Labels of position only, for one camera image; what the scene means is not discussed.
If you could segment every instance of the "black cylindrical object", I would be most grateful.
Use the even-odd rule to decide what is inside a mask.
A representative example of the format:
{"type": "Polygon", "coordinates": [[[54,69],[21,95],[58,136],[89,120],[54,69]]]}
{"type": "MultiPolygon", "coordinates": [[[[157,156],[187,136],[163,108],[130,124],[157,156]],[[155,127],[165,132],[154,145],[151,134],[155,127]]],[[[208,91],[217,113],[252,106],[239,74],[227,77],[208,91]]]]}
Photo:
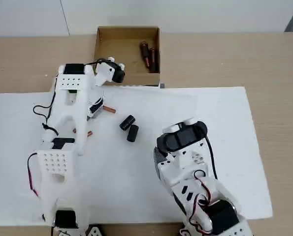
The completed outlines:
{"type": "Polygon", "coordinates": [[[134,122],[134,116],[129,115],[119,126],[122,130],[126,131],[134,122]]]}
{"type": "Polygon", "coordinates": [[[127,136],[127,140],[129,142],[134,142],[137,136],[137,132],[138,132],[138,126],[135,124],[131,125],[128,136],[127,136]]]}

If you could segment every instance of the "white sheet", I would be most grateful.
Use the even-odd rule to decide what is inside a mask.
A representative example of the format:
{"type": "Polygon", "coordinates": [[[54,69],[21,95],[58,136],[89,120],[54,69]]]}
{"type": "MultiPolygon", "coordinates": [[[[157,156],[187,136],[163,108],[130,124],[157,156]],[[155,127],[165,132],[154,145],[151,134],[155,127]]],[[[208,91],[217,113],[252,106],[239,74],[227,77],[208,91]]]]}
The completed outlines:
{"type": "MultiPolygon", "coordinates": [[[[219,179],[238,198],[245,217],[272,216],[244,88],[103,89],[107,105],[117,113],[101,112],[90,121],[94,135],[80,158],[91,222],[181,220],[178,206],[157,179],[152,152],[162,128],[195,116],[197,109],[209,128],[219,179]],[[128,114],[140,126],[135,143],[127,142],[127,133],[118,127],[128,114]]],[[[29,190],[26,161],[38,148],[42,133],[43,120],[31,112],[33,103],[47,104],[50,99],[49,93],[0,94],[0,225],[44,224],[40,202],[29,190]]],[[[31,169],[38,189],[36,159],[31,169]]]]}

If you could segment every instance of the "cardboard box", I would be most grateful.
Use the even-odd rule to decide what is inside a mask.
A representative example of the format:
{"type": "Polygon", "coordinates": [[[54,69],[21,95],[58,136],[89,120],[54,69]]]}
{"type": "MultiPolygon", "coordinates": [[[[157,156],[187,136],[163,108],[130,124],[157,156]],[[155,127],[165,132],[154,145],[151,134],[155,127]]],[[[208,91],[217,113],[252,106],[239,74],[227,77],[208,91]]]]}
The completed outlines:
{"type": "Polygon", "coordinates": [[[125,65],[126,76],[121,85],[153,85],[160,82],[160,29],[158,27],[98,27],[94,60],[114,57],[125,65]],[[140,51],[146,41],[158,54],[158,73],[150,73],[140,51]]]}

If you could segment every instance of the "wooden table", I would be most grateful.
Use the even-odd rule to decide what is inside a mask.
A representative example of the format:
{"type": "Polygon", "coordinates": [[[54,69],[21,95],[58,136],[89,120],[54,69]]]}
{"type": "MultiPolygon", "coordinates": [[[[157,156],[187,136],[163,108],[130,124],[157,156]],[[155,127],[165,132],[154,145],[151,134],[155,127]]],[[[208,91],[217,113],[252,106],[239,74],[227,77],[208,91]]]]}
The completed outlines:
{"type": "MultiPolygon", "coordinates": [[[[91,61],[95,36],[0,38],[0,92],[48,91],[58,65],[91,61]]],[[[250,221],[256,236],[293,235],[293,33],[162,34],[166,87],[245,86],[274,217],[250,221]]],[[[104,225],[108,235],[176,235],[180,224],[104,225]]],[[[48,235],[0,227],[0,236],[48,235]]]]}

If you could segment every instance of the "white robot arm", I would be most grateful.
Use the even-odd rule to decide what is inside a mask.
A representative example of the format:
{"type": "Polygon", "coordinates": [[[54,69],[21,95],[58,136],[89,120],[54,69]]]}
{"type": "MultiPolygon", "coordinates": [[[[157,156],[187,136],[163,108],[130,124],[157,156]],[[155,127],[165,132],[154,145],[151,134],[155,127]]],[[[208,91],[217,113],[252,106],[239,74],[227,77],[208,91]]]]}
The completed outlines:
{"type": "Polygon", "coordinates": [[[68,229],[70,234],[73,230],[84,232],[88,228],[89,214],[79,188],[78,159],[84,154],[87,120],[103,105],[101,97],[89,106],[89,94],[106,81],[121,83],[124,75],[124,65],[116,64],[113,58],[59,67],[49,114],[43,123],[45,133],[37,151],[41,186],[39,194],[35,193],[41,199],[48,225],[68,229]],[[90,64],[97,64],[96,74],[90,64]],[[59,128],[68,119],[75,124],[76,138],[59,136],[59,128]]]}
{"type": "Polygon", "coordinates": [[[235,197],[209,177],[204,156],[209,146],[207,127],[201,121],[185,120],[172,125],[157,138],[154,161],[158,177],[184,214],[183,236],[252,236],[235,197]]]}

